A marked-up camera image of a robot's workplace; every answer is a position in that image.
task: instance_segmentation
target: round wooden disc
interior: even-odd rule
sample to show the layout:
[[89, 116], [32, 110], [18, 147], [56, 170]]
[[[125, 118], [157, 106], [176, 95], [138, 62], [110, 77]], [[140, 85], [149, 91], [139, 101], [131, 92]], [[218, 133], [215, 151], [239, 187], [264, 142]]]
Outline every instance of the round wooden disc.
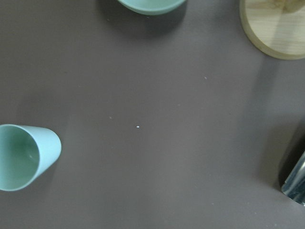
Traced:
[[240, 0], [240, 17], [250, 41], [275, 58], [305, 58], [305, 7], [288, 12], [284, 0]]

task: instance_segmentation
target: mint green bowl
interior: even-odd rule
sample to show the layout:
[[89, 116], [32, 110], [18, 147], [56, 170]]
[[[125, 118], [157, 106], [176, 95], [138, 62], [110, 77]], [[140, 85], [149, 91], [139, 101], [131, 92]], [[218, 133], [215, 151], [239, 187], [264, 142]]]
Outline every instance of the mint green bowl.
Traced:
[[144, 15], [160, 15], [179, 7], [185, 0], [118, 0], [130, 10]]

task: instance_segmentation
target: wooden stand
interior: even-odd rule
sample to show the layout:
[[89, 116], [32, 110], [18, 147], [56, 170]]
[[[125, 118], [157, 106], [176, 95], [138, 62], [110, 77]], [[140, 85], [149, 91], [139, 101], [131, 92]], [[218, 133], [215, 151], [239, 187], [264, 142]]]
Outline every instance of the wooden stand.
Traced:
[[250, 41], [275, 58], [305, 58], [305, 0], [240, 0]]

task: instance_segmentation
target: tabletop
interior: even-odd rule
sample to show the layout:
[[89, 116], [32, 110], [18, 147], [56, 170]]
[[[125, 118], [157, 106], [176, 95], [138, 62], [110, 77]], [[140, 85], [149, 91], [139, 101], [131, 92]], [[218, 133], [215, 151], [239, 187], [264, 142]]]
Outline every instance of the tabletop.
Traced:
[[160, 16], [2, 0], [0, 21], [0, 122], [62, 142], [30, 186], [0, 192], [1, 228], [304, 228], [279, 174], [304, 147], [305, 61], [256, 49], [238, 0]]

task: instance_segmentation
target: cup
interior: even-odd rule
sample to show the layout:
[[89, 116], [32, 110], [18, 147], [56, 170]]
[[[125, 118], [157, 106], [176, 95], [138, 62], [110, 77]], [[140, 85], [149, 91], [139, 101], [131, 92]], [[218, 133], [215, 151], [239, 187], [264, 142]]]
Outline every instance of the cup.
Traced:
[[61, 154], [61, 141], [51, 130], [0, 125], [0, 190], [25, 188]]
[[185, 0], [118, 0], [130, 10], [144, 15], [168, 13], [179, 7]]

